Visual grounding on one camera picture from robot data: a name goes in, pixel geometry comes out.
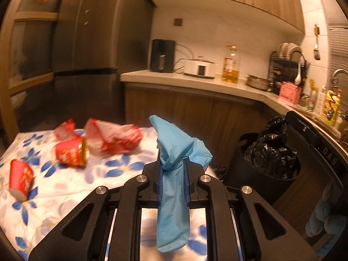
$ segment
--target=table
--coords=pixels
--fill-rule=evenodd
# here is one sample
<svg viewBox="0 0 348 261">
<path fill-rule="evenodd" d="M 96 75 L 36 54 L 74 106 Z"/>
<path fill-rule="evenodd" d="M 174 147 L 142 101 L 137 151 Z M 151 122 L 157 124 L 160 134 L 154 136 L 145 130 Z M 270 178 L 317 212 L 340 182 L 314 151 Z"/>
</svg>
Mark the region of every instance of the table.
<svg viewBox="0 0 348 261">
<path fill-rule="evenodd" d="M 153 128 L 142 128 L 142 132 L 143 140 L 132 154 L 109 158 L 91 156 L 85 168 L 67 168 L 56 161 L 53 148 L 58 141 L 53 131 L 17 135 L 0 159 L 0 226 L 25 260 L 48 232 L 96 187 L 111 189 L 122 186 L 141 174 L 145 164 L 156 161 L 157 133 Z M 83 135 L 84 130 L 79 129 L 77 133 Z M 35 179 L 28 200 L 18 202 L 8 191 L 10 162 L 24 157 L 32 167 Z M 206 173 L 215 176 L 210 168 Z M 161 253 L 156 249 L 157 210 L 143 209 L 141 261 L 205 261 L 205 210 L 190 210 L 190 223 L 187 245 L 173 252 Z"/>
</svg>

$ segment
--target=white plate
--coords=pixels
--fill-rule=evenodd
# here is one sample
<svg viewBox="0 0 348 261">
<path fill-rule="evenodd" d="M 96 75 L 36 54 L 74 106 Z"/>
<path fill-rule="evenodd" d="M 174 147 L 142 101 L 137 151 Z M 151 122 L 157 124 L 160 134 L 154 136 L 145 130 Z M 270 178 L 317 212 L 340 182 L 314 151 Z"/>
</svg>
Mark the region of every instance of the white plate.
<svg viewBox="0 0 348 261">
<path fill-rule="evenodd" d="M 286 53 L 286 51 L 285 51 L 285 48 L 287 47 L 289 45 L 289 43 L 283 43 L 282 45 L 281 45 L 281 48 L 280 48 L 280 50 L 279 50 L 279 57 L 284 57 L 284 56 L 286 56 L 285 55 L 285 53 Z"/>
<path fill-rule="evenodd" d="M 280 52 L 281 52 L 281 46 L 283 45 L 284 43 L 281 43 L 278 45 L 277 47 L 277 56 L 280 56 Z"/>
<path fill-rule="evenodd" d="M 296 44 L 294 43 L 290 43 L 287 47 L 286 47 L 286 56 L 287 57 L 291 57 L 291 59 L 293 61 L 298 62 L 301 58 L 301 52 L 302 49 L 300 47 L 298 47 Z"/>
</svg>

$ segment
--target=window blind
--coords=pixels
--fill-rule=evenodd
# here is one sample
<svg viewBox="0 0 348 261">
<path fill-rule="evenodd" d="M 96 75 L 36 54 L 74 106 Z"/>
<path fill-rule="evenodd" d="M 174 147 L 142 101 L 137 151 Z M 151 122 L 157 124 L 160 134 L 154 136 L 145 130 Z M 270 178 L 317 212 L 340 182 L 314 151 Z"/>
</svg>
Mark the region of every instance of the window blind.
<svg viewBox="0 0 348 261">
<path fill-rule="evenodd" d="M 336 0 L 322 0 L 322 2 L 329 27 L 330 81 L 332 74 L 337 69 L 348 71 L 348 20 Z M 339 80 L 338 87 L 342 90 L 341 105 L 348 109 L 348 76 L 339 74 L 337 78 Z"/>
</svg>

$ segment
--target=yellow bottle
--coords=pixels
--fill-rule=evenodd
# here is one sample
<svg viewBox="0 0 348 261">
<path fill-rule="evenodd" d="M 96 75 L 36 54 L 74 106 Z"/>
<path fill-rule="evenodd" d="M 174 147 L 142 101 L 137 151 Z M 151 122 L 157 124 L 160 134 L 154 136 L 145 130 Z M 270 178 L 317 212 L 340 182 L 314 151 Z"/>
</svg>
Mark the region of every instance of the yellow bottle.
<svg viewBox="0 0 348 261">
<path fill-rule="evenodd" d="M 227 46 L 228 55 L 223 60 L 222 80 L 232 83 L 238 82 L 239 75 L 239 56 L 236 46 Z"/>
<path fill-rule="evenodd" d="M 326 99 L 321 118 L 331 126 L 334 126 L 336 123 L 338 109 L 340 108 L 340 102 L 340 95 L 337 95 L 332 90 L 328 90 L 328 92 L 326 93 Z"/>
</svg>

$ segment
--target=oil bottle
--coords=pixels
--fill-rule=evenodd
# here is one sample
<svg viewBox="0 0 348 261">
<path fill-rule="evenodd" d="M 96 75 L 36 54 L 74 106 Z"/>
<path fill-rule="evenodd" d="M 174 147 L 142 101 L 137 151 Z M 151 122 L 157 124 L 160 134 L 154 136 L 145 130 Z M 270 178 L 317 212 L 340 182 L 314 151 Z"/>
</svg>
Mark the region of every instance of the oil bottle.
<svg viewBox="0 0 348 261">
<path fill-rule="evenodd" d="M 227 46 L 229 53 L 223 60 L 222 80 L 237 83 L 239 75 L 239 56 L 236 46 Z"/>
</svg>

